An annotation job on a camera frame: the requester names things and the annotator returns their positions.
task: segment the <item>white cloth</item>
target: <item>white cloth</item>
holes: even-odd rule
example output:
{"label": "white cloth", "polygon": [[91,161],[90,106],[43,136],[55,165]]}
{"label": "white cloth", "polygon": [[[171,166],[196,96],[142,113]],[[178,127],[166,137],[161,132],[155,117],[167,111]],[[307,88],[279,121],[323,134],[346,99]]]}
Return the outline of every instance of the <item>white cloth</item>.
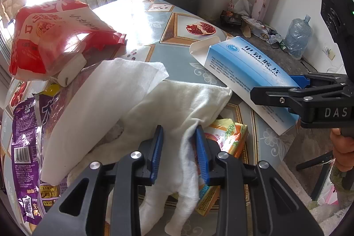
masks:
{"label": "white cloth", "polygon": [[349,210],[349,207],[342,209],[342,210],[336,212],[332,217],[330,217],[320,223],[320,227],[322,228],[325,236],[329,236],[335,230],[335,228],[342,221],[343,217],[346,215],[348,210]]}
{"label": "white cloth", "polygon": [[162,63],[105,60],[79,88],[53,128],[41,180],[55,186],[115,123],[168,77]]}
{"label": "white cloth", "polygon": [[[140,206],[140,226],[145,235],[164,213],[169,195],[178,192],[175,213],[166,233],[180,236],[181,229],[199,199],[198,173],[190,138],[198,124],[210,125],[227,104],[229,88],[207,84],[163,81],[121,120],[124,131],[115,141],[95,148],[69,173],[68,184],[92,161],[104,165],[118,161],[136,150],[141,141],[153,136],[157,125],[164,129],[164,144],[158,177]],[[112,193],[106,220],[110,221]]]}

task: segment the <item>box flap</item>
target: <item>box flap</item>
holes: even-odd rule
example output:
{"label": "box flap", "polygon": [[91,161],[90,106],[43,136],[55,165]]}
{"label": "box flap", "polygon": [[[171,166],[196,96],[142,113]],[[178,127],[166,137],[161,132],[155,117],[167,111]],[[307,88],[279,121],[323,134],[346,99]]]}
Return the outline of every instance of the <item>box flap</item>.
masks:
{"label": "box flap", "polygon": [[189,47],[189,53],[204,66],[208,55],[209,47],[221,42],[218,36],[213,36],[204,40],[193,42]]}

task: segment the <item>blue and white box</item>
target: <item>blue and white box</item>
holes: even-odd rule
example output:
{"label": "blue and white box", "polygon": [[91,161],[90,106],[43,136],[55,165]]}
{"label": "blue and white box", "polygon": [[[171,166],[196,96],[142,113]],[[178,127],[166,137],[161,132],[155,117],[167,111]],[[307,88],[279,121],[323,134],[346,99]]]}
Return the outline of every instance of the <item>blue and white box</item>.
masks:
{"label": "blue and white box", "polygon": [[242,37],[220,42],[218,37],[195,42],[190,52],[206,69],[232,89],[278,134],[293,127],[298,116],[287,108],[255,105],[255,86],[295,86],[297,83],[274,61]]}

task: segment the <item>pomegranate print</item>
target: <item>pomegranate print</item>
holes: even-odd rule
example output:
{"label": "pomegranate print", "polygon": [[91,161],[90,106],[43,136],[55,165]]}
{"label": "pomegranate print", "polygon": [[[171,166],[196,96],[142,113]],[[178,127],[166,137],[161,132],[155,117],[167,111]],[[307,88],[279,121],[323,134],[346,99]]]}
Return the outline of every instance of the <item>pomegranate print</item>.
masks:
{"label": "pomegranate print", "polygon": [[216,32],[215,27],[209,23],[197,22],[196,24],[187,25],[186,29],[194,35],[210,35]]}

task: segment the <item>finger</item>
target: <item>finger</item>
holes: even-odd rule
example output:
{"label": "finger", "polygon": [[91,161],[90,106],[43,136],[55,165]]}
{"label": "finger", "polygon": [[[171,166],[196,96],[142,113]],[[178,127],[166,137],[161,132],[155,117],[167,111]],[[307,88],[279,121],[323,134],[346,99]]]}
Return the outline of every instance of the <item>finger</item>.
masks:
{"label": "finger", "polygon": [[342,135],[335,135],[334,132],[331,132],[331,140],[334,147],[338,152],[345,154],[354,151],[354,139],[351,137],[344,137]]}
{"label": "finger", "polygon": [[335,135],[340,135],[340,134],[341,134],[341,129],[340,129],[340,128],[332,128],[332,132],[333,132]]}
{"label": "finger", "polygon": [[342,154],[335,147],[333,147],[333,156],[336,158],[336,161],[343,166],[354,166],[354,152]]}
{"label": "finger", "polygon": [[342,171],[342,172],[347,172],[347,171],[353,169],[353,167],[346,167],[346,166],[341,165],[341,163],[339,163],[337,160],[336,160],[335,164],[336,164],[337,168],[339,169],[339,171]]}

